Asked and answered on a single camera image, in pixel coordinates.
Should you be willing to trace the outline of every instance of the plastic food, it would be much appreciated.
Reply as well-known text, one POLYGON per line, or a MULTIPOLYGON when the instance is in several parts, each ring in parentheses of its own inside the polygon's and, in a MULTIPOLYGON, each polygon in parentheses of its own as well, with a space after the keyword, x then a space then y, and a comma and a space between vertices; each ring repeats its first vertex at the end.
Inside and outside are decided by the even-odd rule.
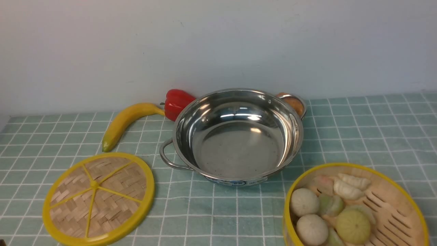
POLYGON ((350 185, 352 185, 355 188, 358 188, 360 190, 365 190, 369 185, 371 184, 371 181, 366 178, 359 178, 352 175, 347 175, 344 173, 339 173, 338 176, 343 182, 346 182, 350 185))
MULTIPOLYGON (((287 93, 284 93, 284 92, 281 92, 281 93, 279 93, 279 94, 277 94, 276 96, 277 97, 281 97, 281 96, 283 96, 283 95, 286 95, 287 93)), ((303 111, 304 111, 304 106, 303 106, 303 104, 302 104, 302 102, 301 101, 299 101, 299 99, 297 99, 297 98, 292 98, 292 97, 286 97, 286 98, 283 98, 283 100, 286 102, 286 103, 288 103, 295 111, 296 111, 296 113, 300 116, 300 117, 302 117, 302 115, 303 115, 303 111)))
POLYGON ((328 212, 328 210, 331 208, 332 206, 332 197, 326 195, 325 193, 322 193, 319 195, 319 211, 317 212, 317 214, 319 215, 324 215, 328 212))
POLYGON ((364 196, 364 193, 360 189, 343 182, 339 178, 334 179, 334 192, 346 200, 357 200, 364 196))
POLYGON ((370 224, 372 224, 372 225, 376 224, 375 216, 373 216, 372 210, 369 207, 367 207, 365 205, 357 204, 357 205, 347 206, 344 210, 350 210, 350 209, 355 209, 357 211, 360 211, 361 213, 363 213, 364 215, 367 216, 370 224))
POLYGON ((132 122, 153 114, 164 115, 164 111, 152 103, 137 103, 122 110, 111 122, 103 136, 102 151, 111 151, 132 122))
POLYGON ((344 202, 341 197, 334 195, 333 197, 326 194, 319 195, 319 215, 337 216, 344 208, 344 202))
POLYGON ((299 217, 315 214, 319 210, 319 199, 309 189, 297 189, 291 195, 290 207, 291 211, 299 217))
POLYGON ((179 89, 171 89, 166 94, 165 100, 165 117, 175 121, 182 110, 194 101, 196 98, 185 91, 179 89))
POLYGON ((343 241, 332 227, 329 227, 328 230, 328 240, 326 241, 326 246, 344 246, 343 241))
POLYGON ((318 175, 313 178, 312 183, 317 189, 323 193, 332 196, 334 194, 333 187, 334 182, 328 176, 318 175))
POLYGON ((334 195, 332 197, 331 207, 326 212, 327 215, 335 217, 344 209, 344 202, 341 197, 334 195))
POLYGON ((360 211, 350 209, 341 212, 336 220, 338 236, 345 242, 364 244, 370 238, 370 222, 360 211))
POLYGON ((308 246, 318 246, 328 239, 326 222, 315 214, 302 216, 296 225, 299 239, 308 246))

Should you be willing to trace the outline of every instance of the stainless steel pot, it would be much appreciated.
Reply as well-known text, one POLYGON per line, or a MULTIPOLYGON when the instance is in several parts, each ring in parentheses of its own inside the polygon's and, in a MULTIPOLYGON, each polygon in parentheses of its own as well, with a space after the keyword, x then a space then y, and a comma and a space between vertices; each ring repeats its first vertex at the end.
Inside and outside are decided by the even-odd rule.
POLYGON ((281 99, 263 91, 226 89, 189 104, 160 155, 170 167, 196 171, 215 183, 249 186, 288 165, 302 139, 301 119, 281 99), (164 148, 172 142, 186 165, 165 156, 164 148))

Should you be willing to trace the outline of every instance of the pot rim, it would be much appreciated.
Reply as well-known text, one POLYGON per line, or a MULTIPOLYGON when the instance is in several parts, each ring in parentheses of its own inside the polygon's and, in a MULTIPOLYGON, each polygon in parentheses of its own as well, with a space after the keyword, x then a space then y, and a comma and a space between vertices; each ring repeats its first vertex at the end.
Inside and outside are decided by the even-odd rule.
POLYGON ((280 98, 278 98, 277 96, 271 94, 271 93, 267 93, 261 90, 255 90, 255 89, 249 89, 249 88, 228 88, 228 89, 222 89, 222 90, 218 90, 218 91, 213 91, 211 93, 205 94, 203 95, 201 98, 197 98, 196 100, 192 101, 190 104, 188 104, 179 114, 179 116, 176 118, 176 121, 174 122, 174 127, 173 127, 173 133, 172 133, 172 139, 173 139, 173 146, 174 149, 176 150, 177 155, 182 159, 182 161, 191 169, 193 169, 194 171, 196 171, 197 173, 202 174, 203 176, 209 177, 209 178, 213 178, 213 179, 219 179, 219 180, 224 180, 224 181, 250 181, 250 180, 255 180, 255 179, 261 179, 264 177, 267 177, 271 174, 274 174, 276 172, 279 172, 280 170, 282 170, 285 166, 287 166, 288 164, 291 163, 291 161, 294 159, 294 157, 297 155, 299 149, 302 146, 302 141, 303 141, 303 125, 302 125, 302 120, 300 118, 300 116, 297 114, 297 112, 285 101, 281 100, 280 98), (229 177, 224 177, 224 176, 219 176, 219 175, 213 175, 211 173, 205 172, 202 169, 196 167, 195 165, 193 165, 191 162, 189 162, 185 156, 182 154, 182 151, 180 151, 179 145, 177 144, 177 127, 180 123, 180 120, 183 118, 185 112, 187 112, 187 110, 194 104, 196 104, 197 102, 203 100, 205 97, 208 97, 210 95, 213 94, 217 94, 217 93, 222 93, 222 92, 227 92, 227 91, 252 91, 255 93, 260 93, 260 94, 264 94, 264 95, 268 95, 270 96, 273 100, 277 100, 279 103, 281 103, 285 108, 288 109, 288 112, 290 114, 293 115, 293 117, 295 118, 297 124, 298 124, 298 131, 299 131, 299 135, 301 136, 298 139, 297 142, 297 150, 296 153, 290 157, 288 157, 287 159, 285 159, 280 165, 276 166, 276 168, 263 172, 261 174, 258 174, 257 176, 252 176, 252 177, 244 177, 244 178, 229 178, 229 177))

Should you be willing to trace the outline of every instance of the bamboo steamer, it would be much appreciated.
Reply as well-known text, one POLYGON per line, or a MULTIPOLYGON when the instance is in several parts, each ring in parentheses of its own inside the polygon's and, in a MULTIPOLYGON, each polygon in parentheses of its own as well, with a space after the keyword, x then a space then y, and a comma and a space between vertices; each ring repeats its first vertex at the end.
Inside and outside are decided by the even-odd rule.
MULTIPOLYGON (((387 176, 360 165, 350 163, 329 163, 314 167, 296 179, 288 191, 283 216, 283 234, 286 246, 304 246, 299 240, 295 225, 297 216, 290 211, 291 193, 295 189, 309 188, 317 195, 320 191, 311 185, 318 175, 337 176, 345 173, 370 179, 372 184, 359 200, 344 200, 347 205, 363 204, 369 207, 377 223, 365 246, 428 246, 429 236, 425 219, 411 196, 387 176)), ((323 216, 331 225, 335 218, 323 216)))

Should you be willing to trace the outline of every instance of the pot handle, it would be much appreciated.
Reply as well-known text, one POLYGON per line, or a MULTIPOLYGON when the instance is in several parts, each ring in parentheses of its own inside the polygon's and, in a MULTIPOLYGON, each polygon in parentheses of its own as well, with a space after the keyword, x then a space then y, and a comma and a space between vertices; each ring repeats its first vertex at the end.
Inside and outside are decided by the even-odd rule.
POLYGON ((160 156, 161 156, 161 159, 165 162, 165 164, 167 164, 169 167, 171 167, 171 168, 174 168, 174 169, 179 169, 179 170, 190 170, 190 171, 193 171, 194 169, 192 169, 191 167, 189 167, 189 166, 185 166, 185 165, 178 165, 178 164, 176 164, 176 163, 173 163, 173 162, 171 162, 166 156, 165 156, 165 154, 164 154, 164 149, 165 149, 165 147, 167 146, 167 145, 169 145, 169 144, 171 144, 171 143, 173 143, 173 139, 169 139, 169 140, 167 140, 167 141, 165 141, 165 142, 163 142, 162 144, 161 144, 161 147, 160 147, 160 156))
POLYGON ((300 116, 300 117, 301 117, 301 119, 303 119, 303 117, 304 117, 305 114, 306 114, 306 104, 305 104, 305 101, 304 101, 302 98, 300 98, 299 96, 291 95, 291 94, 283 94, 283 95, 279 96, 279 98, 281 98, 281 99, 283 99, 283 98, 288 98, 288 97, 290 97, 290 98, 295 98, 295 99, 297 99, 297 100, 300 101, 300 103, 301 103, 302 106, 303 106, 303 113, 302 113, 302 116, 300 116))

